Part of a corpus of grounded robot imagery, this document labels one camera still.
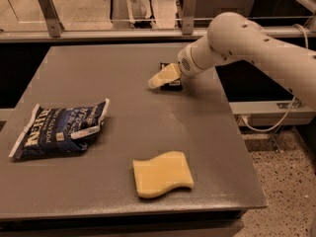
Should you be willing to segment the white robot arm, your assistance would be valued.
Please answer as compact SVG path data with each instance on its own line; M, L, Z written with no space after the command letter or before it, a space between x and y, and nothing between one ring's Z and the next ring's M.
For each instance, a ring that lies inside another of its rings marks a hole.
M316 51L274 39L257 23L232 12L216 16L202 38L184 47L177 61L148 81L151 89L244 60L316 111Z

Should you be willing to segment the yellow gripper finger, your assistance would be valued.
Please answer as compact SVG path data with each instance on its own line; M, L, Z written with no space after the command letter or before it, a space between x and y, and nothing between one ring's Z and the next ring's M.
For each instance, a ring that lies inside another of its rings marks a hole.
M158 73L148 80L150 89L161 87L181 77L181 70L176 63L165 65Z

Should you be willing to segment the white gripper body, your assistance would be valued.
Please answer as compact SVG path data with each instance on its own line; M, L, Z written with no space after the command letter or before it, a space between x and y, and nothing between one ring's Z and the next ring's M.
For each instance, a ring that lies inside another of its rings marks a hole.
M184 47L177 56L181 72L189 77L201 74L204 69L197 65L195 58L200 54L200 48L193 43Z

